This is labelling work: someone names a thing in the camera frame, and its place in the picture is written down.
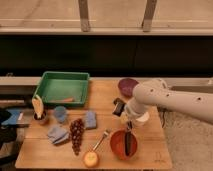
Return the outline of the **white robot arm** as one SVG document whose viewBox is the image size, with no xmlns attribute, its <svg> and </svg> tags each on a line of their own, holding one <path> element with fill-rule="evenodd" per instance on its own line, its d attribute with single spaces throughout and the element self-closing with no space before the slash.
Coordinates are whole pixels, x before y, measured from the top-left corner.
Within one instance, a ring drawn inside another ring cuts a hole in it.
<svg viewBox="0 0 213 171">
<path fill-rule="evenodd" d="M 213 94 L 170 90 L 163 79 L 137 84 L 124 111 L 133 119 L 142 119 L 149 106 L 167 108 L 213 124 Z"/>
</svg>

